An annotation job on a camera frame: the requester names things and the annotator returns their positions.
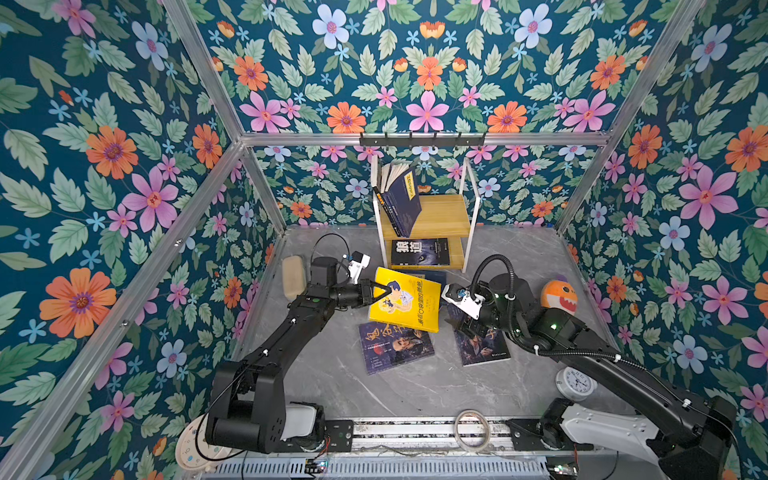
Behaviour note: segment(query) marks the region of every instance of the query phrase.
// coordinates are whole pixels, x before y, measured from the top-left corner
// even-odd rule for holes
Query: yellow label on book
[[[413,197],[416,195],[416,184],[413,183],[413,172],[408,172],[408,174],[405,176],[406,179],[406,190],[408,191],[408,200],[413,200]]]
[[[368,316],[382,323],[436,333],[440,310],[440,284],[386,268],[376,269],[376,282],[392,293],[371,305]],[[375,296],[383,292],[374,289]]]

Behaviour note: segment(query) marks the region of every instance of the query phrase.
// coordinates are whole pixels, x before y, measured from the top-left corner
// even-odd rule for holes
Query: beige oblong object
[[[283,259],[283,294],[293,302],[306,289],[304,261],[298,255]]]

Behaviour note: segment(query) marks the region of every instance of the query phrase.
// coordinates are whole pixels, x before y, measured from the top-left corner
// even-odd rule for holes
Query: white clock
[[[205,471],[211,473],[216,468],[216,462],[211,462],[201,457],[197,453],[195,447],[195,435],[200,430],[200,434],[197,436],[197,444],[200,446],[200,451],[208,458],[223,458],[230,454],[232,451],[229,447],[220,447],[216,445],[208,445],[205,442],[205,425],[208,418],[203,420],[203,415],[192,420],[189,425],[179,436],[179,441],[176,444],[176,462],[184,470],[190,472]]]
[[[554,380],[560,393],[574,402],[586,399],[598,386],[592,378],[570,366],[559,371]]]

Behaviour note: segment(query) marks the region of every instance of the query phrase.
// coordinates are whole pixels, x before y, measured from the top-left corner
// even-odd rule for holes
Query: wooden shelf board
[[[448,237],[448,250],[451,255],[449,265],[392,265],[392,241],[386,240],[386,256],[390,259],[389,268],[392,270],[461,270],[464,268],[464,249],[461,237]]]
[[[469,237],[469,215],[462,195],[422,195],[419,199],[422,212],[413,226],[410,238]],[[395,230],[383,210],[380,210],[382,233],[384,240],[389,244],[390,240],[402,237],[395,235]]]

